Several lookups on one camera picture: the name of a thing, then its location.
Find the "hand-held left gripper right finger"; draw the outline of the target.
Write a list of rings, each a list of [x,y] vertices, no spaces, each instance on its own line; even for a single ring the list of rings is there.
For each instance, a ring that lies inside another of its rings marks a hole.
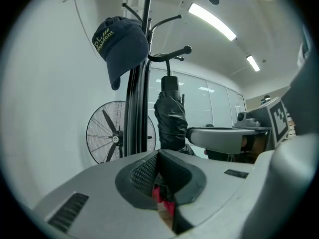
[[[189,158],[190,155],[172,150],[160,149],[158,152],[159,173],[174,203],[172,230],[177,235],[194,227],[179,208],[195,202],[206,187],[206,175]]]

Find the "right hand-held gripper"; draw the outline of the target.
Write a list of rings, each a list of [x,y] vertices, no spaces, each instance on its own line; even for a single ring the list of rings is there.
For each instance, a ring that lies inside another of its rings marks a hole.
[[[274,150],[289,133],[287,112],[276,97],[249,112],[240,112],[232,128],[191,127],[186,138],[190,143],[219,153],[239,153],[244,136],[266,135],[264,151]]]

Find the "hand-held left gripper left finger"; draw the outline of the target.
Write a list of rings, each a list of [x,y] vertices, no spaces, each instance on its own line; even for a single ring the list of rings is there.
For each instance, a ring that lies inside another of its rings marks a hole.
[[[152,198],[156,177],[158,152],[153,151],[145,157],[123,167],[115,178],[118,193],[133,207],[156,210],[157,203]]]

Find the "person's right hand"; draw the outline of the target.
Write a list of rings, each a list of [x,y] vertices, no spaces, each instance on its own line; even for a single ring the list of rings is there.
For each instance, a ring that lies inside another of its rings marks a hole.
[[[245,135],[242,137],[241,151],[258,156],[265,151],[267,136],[262,134]]]

